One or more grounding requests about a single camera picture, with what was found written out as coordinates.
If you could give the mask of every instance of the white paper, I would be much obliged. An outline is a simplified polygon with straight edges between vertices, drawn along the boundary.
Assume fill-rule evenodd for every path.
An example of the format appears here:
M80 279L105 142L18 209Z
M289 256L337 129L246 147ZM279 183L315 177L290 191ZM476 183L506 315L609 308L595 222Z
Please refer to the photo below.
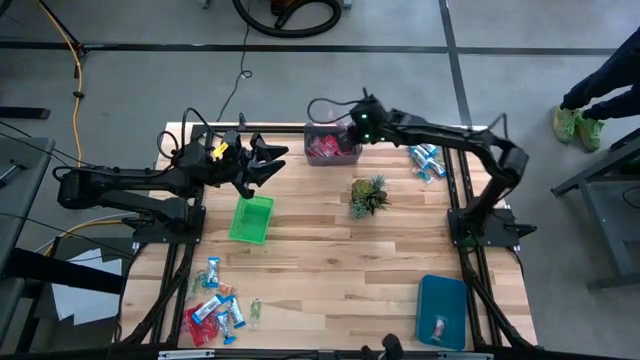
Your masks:
M71 260L82 260L102 256L100 249L90 250ZM103 263L99 257L94 260L76 262L78 265L122 274L122 259ZM95 290L79 289L66 285L52 284L56 310L60 320L74 315L74 325L115 316L118 312L120 296Z
M120 275L122 269L122 259L112 260L102 264L100 270ZM92 306L76 311L73 316L73 325L80 325L91 321L106 319L116 316L120 295L96 292L92 296Z
M100 266L100 264L102 264L102 260L99 256L102 256L100 249L94 249L84 252L70 260L75 261L97 257L97 259L75 263L77 265L95 268L96 266ZM51 284L51 288L53 289L53 299L56 304L56 310L58 312L59 320L68 318L69 316L73 315L79 308L88 305L84 301L78 301L78 299L82 299L78 296L82 296L82 292L87 290L72 288L67 285L60 284Z

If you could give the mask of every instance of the jeans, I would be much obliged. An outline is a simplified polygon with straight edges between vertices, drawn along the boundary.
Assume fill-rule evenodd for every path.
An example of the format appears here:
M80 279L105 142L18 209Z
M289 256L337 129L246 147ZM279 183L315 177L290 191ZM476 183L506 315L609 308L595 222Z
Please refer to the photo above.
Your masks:
M640 114L640 28L611 55L600 69L574 86L560 105L579 109L593 98L631 85L631 89L611 100L593 105L583 113L585 119L606 120Z

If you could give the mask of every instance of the yellow sticker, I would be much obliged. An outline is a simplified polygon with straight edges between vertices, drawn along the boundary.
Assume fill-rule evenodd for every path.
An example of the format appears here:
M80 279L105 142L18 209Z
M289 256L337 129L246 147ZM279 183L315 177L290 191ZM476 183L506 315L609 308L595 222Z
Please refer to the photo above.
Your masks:
M227 150L228 147L229 147L229 144L223 142L222 144L220 144L220 146L218 146L215 150L213 150L213 157L215 159L218 159L218 158L222 159L222 153L225 150Z

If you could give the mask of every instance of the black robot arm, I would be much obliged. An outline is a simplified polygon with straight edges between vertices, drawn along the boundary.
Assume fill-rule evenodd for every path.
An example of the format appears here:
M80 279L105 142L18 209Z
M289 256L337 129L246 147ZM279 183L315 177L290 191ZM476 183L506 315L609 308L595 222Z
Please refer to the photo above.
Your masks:
M285 165L276 159L289 151L286 146L267 145L258 133L253 134L250 144L251 150L244 148L240 134L234 131L225 133L214 149L192 141L173 152L165 170L59 167L54 169L60 181L58 202L67 209L104 206L144 214L143 219L127 220L136 229L134 238L140 242L157 238L179 242L180 235L202 227L204 209L189 205L187 200L200 199L205 185L231 183L248 199L254 194L250 184L262 186ZM62 170L68 171L59 175ZM178 197L160 200L129 192L134 190L168 191Z
M380 101L365 91L364 99L350 111L353 125L348 128L352 142L375 144L381 141L394 145L433 144L474 153L482 162L491 180L482 194L464 209L461 222L470 235L484 234L487 216L493 211L505 191L513 189L524 174L529 156L507 139L489 130L436 125L424 118L400 110L386 111ZM496 161L492 147L501 150Z
M285 162L275 160L289 149L265 144L255 133L252 150L242 147L240 134L227 132L221 145L209 154L203 145L193 141L178 150L165 170L120 169L118 167L60 167L54 170L60 181L58 202L67 209L86 209L105 204L105 195L125 190L162 190L183 199L200 196L204 185L233 184L244 198L253 197L250 184L262 186ZM69 170L59 176L60 170Z

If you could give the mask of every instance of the yellow cable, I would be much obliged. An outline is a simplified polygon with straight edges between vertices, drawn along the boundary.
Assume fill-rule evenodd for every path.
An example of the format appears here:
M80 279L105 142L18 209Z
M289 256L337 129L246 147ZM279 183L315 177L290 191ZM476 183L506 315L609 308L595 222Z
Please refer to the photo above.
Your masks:
M53 25L55 25L55 27L58 29L58 31L60 32L60 35L62 35L62 37L64 38L64 41L67 43L67 46L69 46L69 50L71 50L71 54L73 55L73 58L76 61L76 66L78 67L78 93L82 93L82 65L80 64L80 59L78 58L78 54L76 54L76 51L73 49L73 45L71 45L71 41L69 41L67 34L65 34L64 30L62 30L60 25L58 25L58 22L56 21L56 19L54 19L53 16L51 16L51 13L49 13L49 11L47 11L47 9L44 6L42 6L42 4L40 3L38 4L42 8L42 11L44 11L44 13L47 14L47 17L49 18L49 20L51 20ZM73 134L75 135L76 149L78 150L78 160L79 160L78 167L80 167L80 163L82 161L82 149L80 147L80 138L78 137L78 126L77 126L78 109L80 109L80 98L76 97L76 105L75 105L75 108L73 109Z
M89 222L89 223L80 224L80 225L72 227L71 229L67 230L67 232L65 234L63 234L61 237L62 238L71 237L71 236L73 236L73 234L69 234L69 233L72 233L72 232L80 230L80 229L85 229L85 228L88 228L88 227L104 226L104 225L121 225L121 224L122 224L122 220L104 220L104 221ZM51 250L53 250L53 245L49 246L47 251L45 251L44 256L50 256L51 255Z

